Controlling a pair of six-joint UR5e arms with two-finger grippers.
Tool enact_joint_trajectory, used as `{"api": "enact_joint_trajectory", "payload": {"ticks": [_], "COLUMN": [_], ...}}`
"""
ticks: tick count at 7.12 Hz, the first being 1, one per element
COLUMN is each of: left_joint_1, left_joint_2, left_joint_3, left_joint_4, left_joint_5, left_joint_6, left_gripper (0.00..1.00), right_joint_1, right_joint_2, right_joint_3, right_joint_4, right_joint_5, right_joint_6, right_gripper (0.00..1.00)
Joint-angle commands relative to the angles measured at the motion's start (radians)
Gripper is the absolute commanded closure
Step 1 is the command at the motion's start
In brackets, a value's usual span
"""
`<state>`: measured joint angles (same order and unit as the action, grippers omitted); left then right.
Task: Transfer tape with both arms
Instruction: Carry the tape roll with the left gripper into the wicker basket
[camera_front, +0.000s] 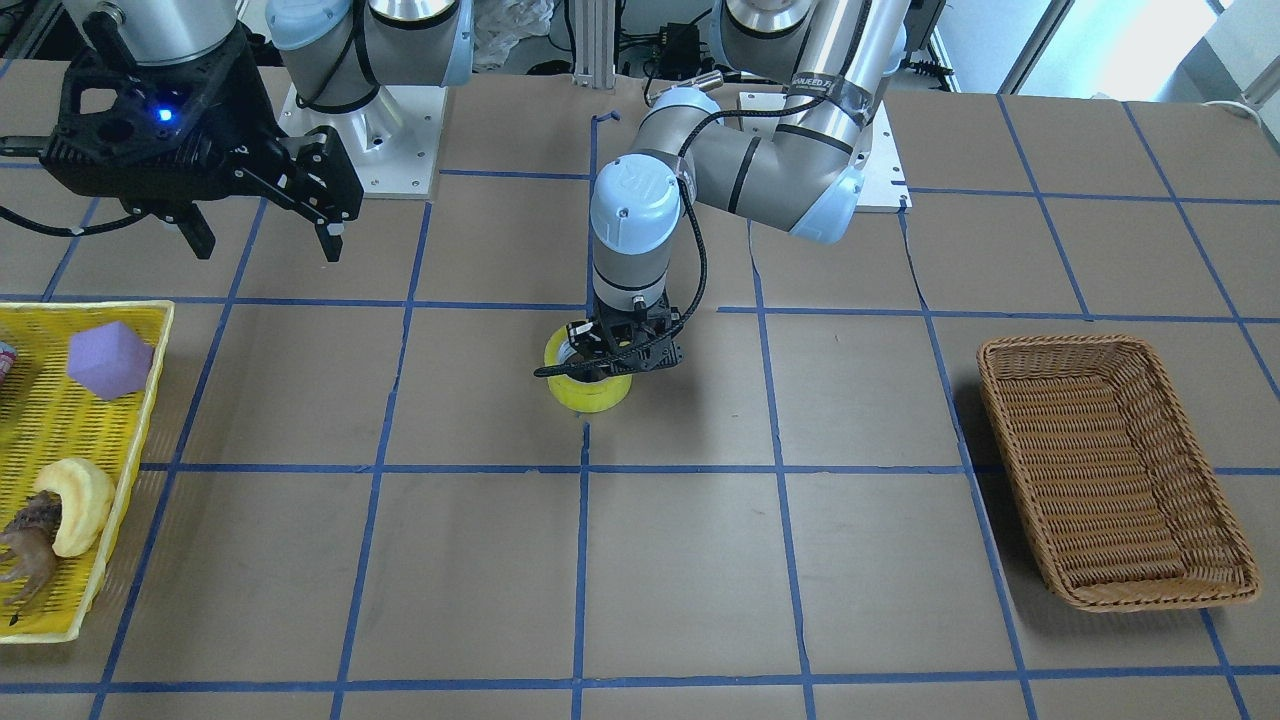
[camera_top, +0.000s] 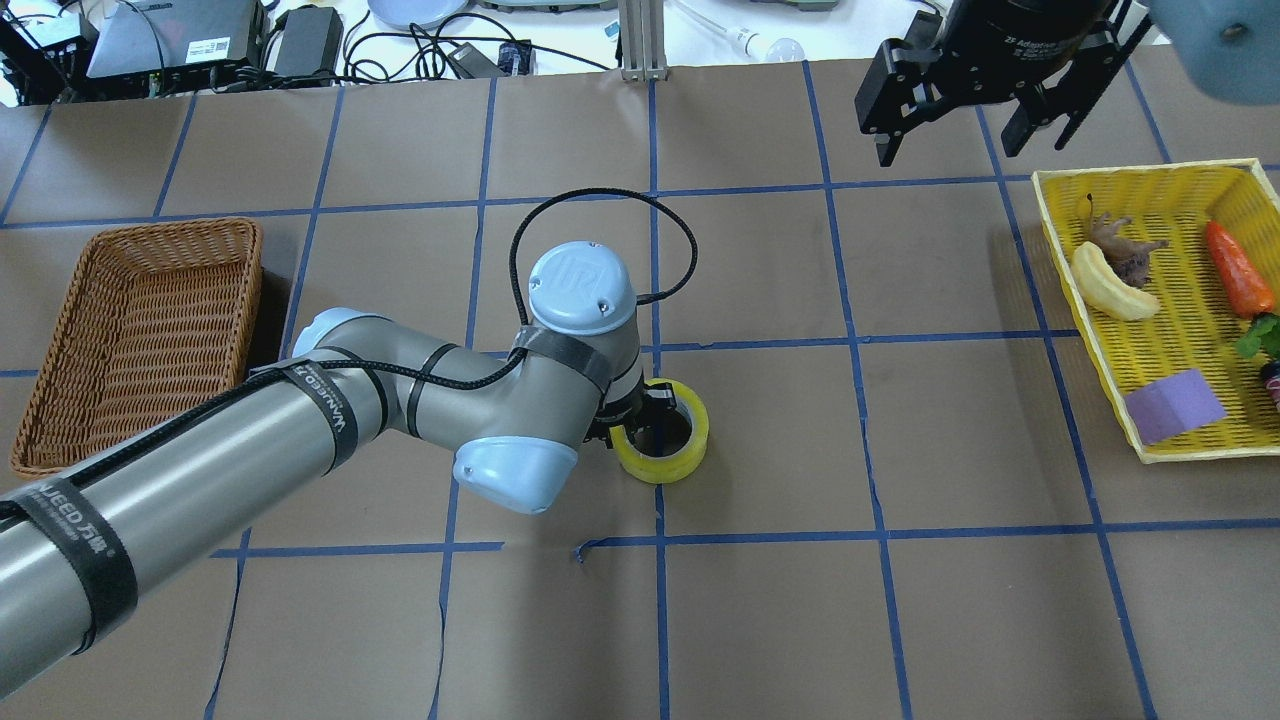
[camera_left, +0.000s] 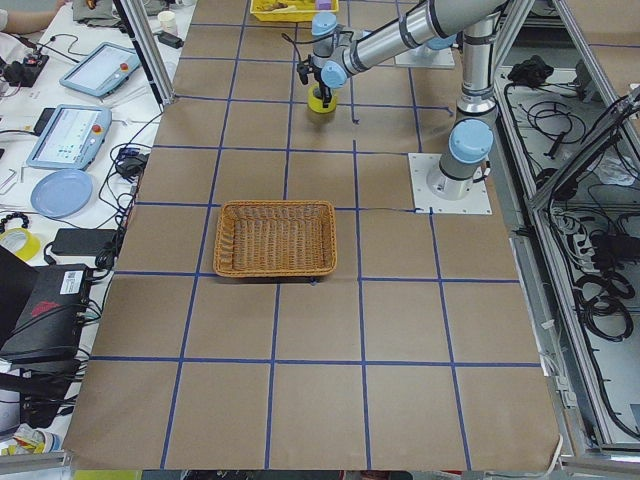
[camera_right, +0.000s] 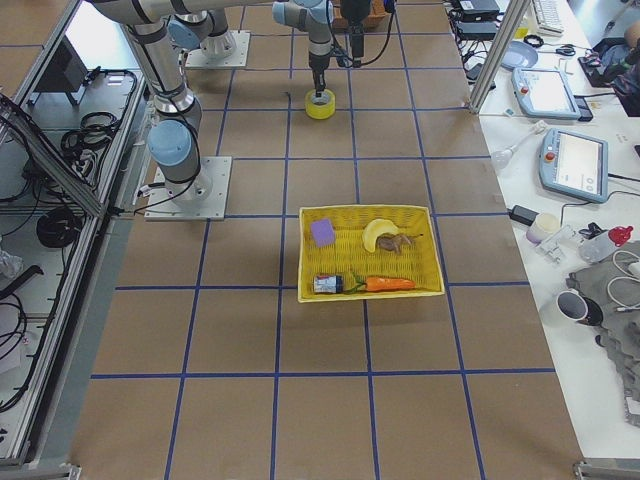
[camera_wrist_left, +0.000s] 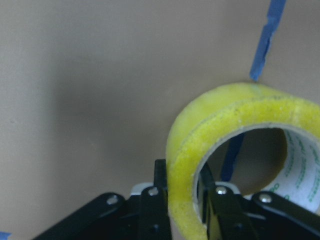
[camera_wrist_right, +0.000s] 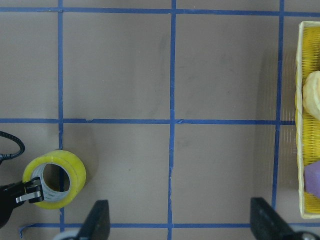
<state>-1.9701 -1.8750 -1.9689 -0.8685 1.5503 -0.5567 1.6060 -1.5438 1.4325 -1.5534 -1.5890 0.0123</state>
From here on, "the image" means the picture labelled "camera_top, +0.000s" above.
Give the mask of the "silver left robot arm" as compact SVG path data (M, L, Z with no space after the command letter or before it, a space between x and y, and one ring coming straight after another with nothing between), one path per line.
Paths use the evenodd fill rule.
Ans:
M453 456L465 489L548 510L603 427L643 406L639 295L609 247L545 252L515 282L504 363L374 313L315 316L289 359L3 497L1 675L12 694L385 430Z

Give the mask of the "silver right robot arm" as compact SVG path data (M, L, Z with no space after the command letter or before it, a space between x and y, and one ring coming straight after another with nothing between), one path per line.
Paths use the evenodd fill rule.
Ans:
M1126 1L955 1L918 12L883 41L854 106L860 132L890 167L904 137L959 108L1012 102L1000 135L1016 156L1057 119L1064 149L1143 37L1157 29L1203 94L1236 105L1277 101L1275 1L1147 1L1129 35Z

